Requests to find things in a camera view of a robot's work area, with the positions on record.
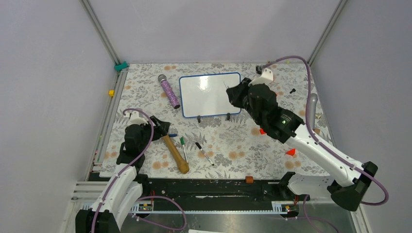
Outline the small wooden cube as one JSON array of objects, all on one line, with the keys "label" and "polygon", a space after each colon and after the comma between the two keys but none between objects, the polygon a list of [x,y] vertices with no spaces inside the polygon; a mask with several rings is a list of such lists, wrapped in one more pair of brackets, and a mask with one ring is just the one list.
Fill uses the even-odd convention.
[{"label": "small wooden cube", "polygon": [[314,129],[314,132],[315,132],[316,134],[320,135],[321,130],[320,130],[320,129],[318,129],[318,128],[315,128],[315,129]]}]

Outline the blue-framed whiteboard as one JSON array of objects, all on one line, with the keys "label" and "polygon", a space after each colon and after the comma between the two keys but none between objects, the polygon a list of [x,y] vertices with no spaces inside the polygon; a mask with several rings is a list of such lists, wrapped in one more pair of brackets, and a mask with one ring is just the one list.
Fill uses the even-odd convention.
[{"label": "blue-framed whiteboard", "polygon": [[182,76],[179,78],[181,108],[184,118],[236,115],[241,108],[230,104],[223,82],[236,86],[238,72]]}]

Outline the small yellow block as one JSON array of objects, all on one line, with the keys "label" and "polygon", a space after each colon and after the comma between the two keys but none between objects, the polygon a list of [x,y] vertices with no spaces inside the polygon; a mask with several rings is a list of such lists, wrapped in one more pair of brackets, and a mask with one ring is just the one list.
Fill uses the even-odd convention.
[{"label": "small yellow block", "polygon": [[108,94],[109,94],[110,97],[114,97],[115,91],[114,90],[109,90]]}]

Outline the black-capped marker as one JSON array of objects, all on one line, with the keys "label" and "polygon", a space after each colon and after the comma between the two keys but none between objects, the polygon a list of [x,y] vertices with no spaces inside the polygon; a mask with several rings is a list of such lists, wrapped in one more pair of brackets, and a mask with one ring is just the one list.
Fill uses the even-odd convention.
[{"label": "black-capped marker", "polygon": [[207,159],[207,161],[212,165],[215,166],[215,164],[211,161],[211,159],[207,156],[206,152],[203,150],[202,146],[198,143],[195,142],[195,145],[199,149],[199,151],[203,154],[203,156]]}]

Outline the silver grey microphone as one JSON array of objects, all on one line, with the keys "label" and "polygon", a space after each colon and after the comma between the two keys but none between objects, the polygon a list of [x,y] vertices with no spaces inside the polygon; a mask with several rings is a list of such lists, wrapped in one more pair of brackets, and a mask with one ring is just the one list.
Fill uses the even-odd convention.
[{"label": "silver grey microphone", "polygon": [[314,130],[315,128],[317,102],[318,102],[318,95],[316,93],[311,93],[309,97],[309,104],[307,104],[307,107],[309,109],[306,111],[306,113],[308,114],[307,124],[311,126],[312,130]]}]

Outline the green-capped marker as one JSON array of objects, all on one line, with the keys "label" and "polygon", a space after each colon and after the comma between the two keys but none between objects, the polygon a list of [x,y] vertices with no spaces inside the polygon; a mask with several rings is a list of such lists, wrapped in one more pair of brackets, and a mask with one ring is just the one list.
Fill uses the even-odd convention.
[{"label": "green-capped marker", "polygon": [[189,161],[188,161],[188,155],[187,155],[187,150],[186,150],[186,144],[185,144],[185,141],[184,141],[184,137],[180,137],[180,143],[181,143],[181,146],[182,146],[183,151],[184,151],[185,161],[188,163]]}]

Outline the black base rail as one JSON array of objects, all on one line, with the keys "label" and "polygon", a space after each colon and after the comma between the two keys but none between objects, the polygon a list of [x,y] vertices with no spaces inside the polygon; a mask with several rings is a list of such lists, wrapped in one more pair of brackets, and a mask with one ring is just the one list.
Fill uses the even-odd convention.
[{"label": "black base rail", "polygon": [[294,194],[280,180],[222,179],[135,179],[142,184],[155,211],[269,211],[272,202],[297,205],[305,195]]}]

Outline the brown cork cylinder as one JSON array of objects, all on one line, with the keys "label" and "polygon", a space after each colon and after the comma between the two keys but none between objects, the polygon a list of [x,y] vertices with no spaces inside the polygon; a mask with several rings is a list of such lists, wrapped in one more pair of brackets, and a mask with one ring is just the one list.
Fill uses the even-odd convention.
[{"label": "brown cork cylinder", "polygon": [[254,177],[253,176],[246,176],[245,177],[245,183],[247,183],[247,184],[254,183]]}]

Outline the floral patterned table mat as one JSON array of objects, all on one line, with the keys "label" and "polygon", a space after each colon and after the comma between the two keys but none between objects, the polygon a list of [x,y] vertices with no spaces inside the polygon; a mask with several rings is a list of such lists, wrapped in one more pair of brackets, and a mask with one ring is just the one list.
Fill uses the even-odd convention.
[{"label": "floral patterned table mat", "polygon": [[[238,72],[242,78],[255,76],[255,64],[132,64],[129,66],[111,134],[100,155],[101,177],[112,176],[120,145],[124,141],[128,117],[127,108],[139,108],[146,114],[171,123],[170,133],[178,134],[173,141],[184,152],[180,137],[184,137],[189,159],[189,172],[182,174],[170,151],[162,140],[153,142],[145,152],[144,165],[140,172],[151,178],[209,178],[279,179],[286,172],[302,175],[325,176],[326,171],[297,151],[295,156],[285,152],[289,147],[261,135],[259,127],[245,111],[232,116],[184,118],[181,109],[173,109],[158,76],[167,77],[176,95],[180,94],[179,78],[188,75]],[[215,164],[212,166],[199,151],[198,142]]]}]

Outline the red wedge block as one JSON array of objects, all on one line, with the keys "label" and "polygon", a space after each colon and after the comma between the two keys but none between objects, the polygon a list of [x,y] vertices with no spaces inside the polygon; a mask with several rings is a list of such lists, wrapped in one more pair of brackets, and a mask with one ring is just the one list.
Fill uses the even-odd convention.
[{"label": "red wedge block", "polygon": [[287,155],[289,155],[289,156],[295,156],[295,154],[296,154],[296,149],[291,149],[291,150],[289,150],[289,151],[287,151],[287,152],[285,152]]}]

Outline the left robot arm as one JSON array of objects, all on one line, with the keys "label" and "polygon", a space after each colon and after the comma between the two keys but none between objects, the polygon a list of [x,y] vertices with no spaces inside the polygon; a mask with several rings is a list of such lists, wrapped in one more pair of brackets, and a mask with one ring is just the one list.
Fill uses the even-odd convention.
[{"label": "left robot arm", "polygon": [[137,199],[149,197],[151,187],[147,176],[136,182],[148,145],[168,134],[170,122],[155,116],[150,121],[137,117],[125,128],[124,142],[113,176],[96,201],[87,210],[80,210],[75,218],[77,233],[118,233]]}]

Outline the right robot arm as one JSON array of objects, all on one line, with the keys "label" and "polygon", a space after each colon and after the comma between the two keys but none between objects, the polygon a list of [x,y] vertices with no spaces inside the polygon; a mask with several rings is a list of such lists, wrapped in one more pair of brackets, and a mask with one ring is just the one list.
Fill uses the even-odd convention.
[{"label": "right robot arm", "polygon": [[296,195],[330,196],[340,207],[356,211],[378,166],[362,163],[318,138],[301,117],[278,106],[276,93],[264,84],[252,85],[245,78],[226,90],[230,104],[246,110],[252,120],[271,138],[297,149],[323,168],[332,179],[298,178],[293,175],[279,186],[279,195],[291,200]]}]

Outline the teal corner clip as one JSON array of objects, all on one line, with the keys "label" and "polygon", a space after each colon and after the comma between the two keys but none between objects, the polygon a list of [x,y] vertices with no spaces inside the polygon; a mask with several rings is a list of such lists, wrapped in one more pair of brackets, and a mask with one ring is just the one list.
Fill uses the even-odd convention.
[{"label": "teal corner clip", "polygon": [[123,69],[129,67],[128,63],[126,61],[122,62],[121,64],[115,65],[114,70],[119,72],[122,71]]}]

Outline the purple patterned microphone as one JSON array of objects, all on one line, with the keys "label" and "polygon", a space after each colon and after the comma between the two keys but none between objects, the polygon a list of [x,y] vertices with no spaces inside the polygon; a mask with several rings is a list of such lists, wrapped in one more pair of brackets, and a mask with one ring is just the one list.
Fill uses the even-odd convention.
[{"label": "purple patterned microphone", "polygon": [[170,83],[167,80],[167,77],[164,74],[160,74],[158,76],[158,81],[160,82],[161,87],[163,88],[164,92],[166,93],[166,96],[169,99],[170,104],[172,105],[173,109],[179,109],[180,108],[180,103],[178,101],[178,98],[176,97],[174,91],[172,90],[172,87]]}]

